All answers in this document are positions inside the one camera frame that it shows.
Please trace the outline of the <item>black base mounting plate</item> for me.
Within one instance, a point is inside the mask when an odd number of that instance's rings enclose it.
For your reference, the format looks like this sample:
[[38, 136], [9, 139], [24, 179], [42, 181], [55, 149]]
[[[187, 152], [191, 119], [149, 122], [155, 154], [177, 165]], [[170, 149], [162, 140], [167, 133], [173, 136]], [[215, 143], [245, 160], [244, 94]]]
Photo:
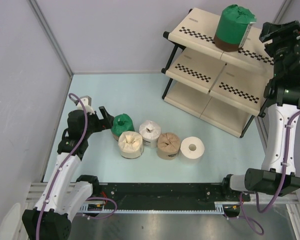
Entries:
[[216, 202], [238, 202], [240, 193], [221, 183], [101, 183], [93, 192], [117, 203], [118, 211], [205, 211]]

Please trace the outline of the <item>brown paper roll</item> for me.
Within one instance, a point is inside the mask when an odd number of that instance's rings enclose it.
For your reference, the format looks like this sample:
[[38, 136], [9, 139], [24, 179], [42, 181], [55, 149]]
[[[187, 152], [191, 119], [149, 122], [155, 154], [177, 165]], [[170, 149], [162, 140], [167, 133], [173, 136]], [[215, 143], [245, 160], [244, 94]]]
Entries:
[[181, 140], [176, 134], [161, 133], [157, 140], [157, 155], [164, 160], [173, 160], [178, 156], [180, 147]]

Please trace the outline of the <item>cream wrapped paper roll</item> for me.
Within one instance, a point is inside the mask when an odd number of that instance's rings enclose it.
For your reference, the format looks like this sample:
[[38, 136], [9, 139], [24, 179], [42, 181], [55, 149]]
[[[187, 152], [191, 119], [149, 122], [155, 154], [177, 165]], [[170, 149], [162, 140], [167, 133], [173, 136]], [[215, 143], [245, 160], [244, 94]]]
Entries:
[[143, 137], [135, 131], [124, 131], [119, 137], [118, 147], [123, 158], [139, 158], [144, 152]]

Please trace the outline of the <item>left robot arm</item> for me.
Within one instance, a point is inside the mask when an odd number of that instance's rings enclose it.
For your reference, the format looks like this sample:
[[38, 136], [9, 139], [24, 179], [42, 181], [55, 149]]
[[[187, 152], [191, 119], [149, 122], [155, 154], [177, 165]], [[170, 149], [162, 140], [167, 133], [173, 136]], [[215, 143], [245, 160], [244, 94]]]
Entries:
[[71, 193], [67, 193], [72, 177], [83, 160], [93, 133], [111, 129], [114, 117], [104, 106], [99, 107], [103, 116], [86, 106], [76, 109], [67, 117], [67, 128], [63, 131], [57, 148], [57, 158], [41, 197], [33, 209], [26, 209], [22, 222], [31, 240], [66, 240], [69, 238], [72, 221], [87, 200], [100, 196], [101, 188], [97, 176], [80, 175]]

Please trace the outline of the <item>unwrapped white paper roll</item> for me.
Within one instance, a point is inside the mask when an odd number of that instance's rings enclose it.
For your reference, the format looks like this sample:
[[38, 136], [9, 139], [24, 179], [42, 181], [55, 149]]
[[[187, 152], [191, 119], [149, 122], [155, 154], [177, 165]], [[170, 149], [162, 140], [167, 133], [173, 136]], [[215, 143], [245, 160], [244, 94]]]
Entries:
[[195, 136], [185, 138], [180, 145], [179, 159], [185, 165], [196, 165], [205, 152], [202, 140]]

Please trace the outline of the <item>green roll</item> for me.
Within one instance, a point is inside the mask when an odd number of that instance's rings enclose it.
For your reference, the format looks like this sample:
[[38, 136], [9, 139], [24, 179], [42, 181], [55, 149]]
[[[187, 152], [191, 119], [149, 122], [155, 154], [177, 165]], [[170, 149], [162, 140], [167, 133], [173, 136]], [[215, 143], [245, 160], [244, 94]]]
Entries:
[[224, 52], [236, 52], [243, 47], [256, 16], [247, 8], [232, 4], [221, 13], [213, 41]]
[[116, 141], [119, 140], [121, 134], [127, 131], [135, 131], [132, 119], [126, 113], [114, 117], [111, 133]]

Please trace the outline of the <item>beige three-tier shelf rack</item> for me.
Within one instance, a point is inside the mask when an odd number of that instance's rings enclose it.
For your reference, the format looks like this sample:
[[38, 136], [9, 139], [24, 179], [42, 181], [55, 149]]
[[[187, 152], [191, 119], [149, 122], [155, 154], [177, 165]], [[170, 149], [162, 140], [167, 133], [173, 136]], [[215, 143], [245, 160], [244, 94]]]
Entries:
[[163, 37], [181, 49], [171, 53], [162, 73], [169, 82], [165, 102], [242, 138], [255, 117], [271, 104], [300, 108], [300, 82], [283, 88], [274, 77], [274, 61], [259, 41], [261, 30], [248, 28], [247, 40], [235, 52], [217, 48], [214, 35], [220, 17], [193, 8]]

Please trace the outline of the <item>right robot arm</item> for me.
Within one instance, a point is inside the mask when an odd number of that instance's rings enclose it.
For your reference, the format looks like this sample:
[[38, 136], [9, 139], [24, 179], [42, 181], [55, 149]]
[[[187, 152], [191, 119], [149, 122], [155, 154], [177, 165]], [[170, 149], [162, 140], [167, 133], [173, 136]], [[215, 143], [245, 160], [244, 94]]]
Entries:
[[265, 22], [259, 40], [274, 61], [262, 106], [269, 117], [267, 147], [260, 169], [248, 168], [244, 175], [229, 174], [223, 179], [220, 194], [227, 201], [243, 191], [283, 197], [300, 188], [294, 164], [300, 114], [300, 22]]

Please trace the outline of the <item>aluminium rail frame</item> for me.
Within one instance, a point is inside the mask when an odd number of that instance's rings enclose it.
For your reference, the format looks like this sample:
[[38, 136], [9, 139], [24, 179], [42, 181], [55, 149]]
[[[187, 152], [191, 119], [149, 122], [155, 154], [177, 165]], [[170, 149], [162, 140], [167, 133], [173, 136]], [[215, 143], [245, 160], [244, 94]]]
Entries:
[[[46, 183], [32, 183], [26, 203], [33, 207], [45, 187]], [[223, 214], [224, 209], [240, 207], [240, 193], [223, 192], [217, 183], [100, 183], [100, 188], [106, 197], [117, 203], [116, 213]], [[90, 200], [79, 211], [98, 213], [102, 207], [96, 205], [102, 203]], [[297, 195], [291, 193], [278, 197], [274, 205], [298, 203]]]

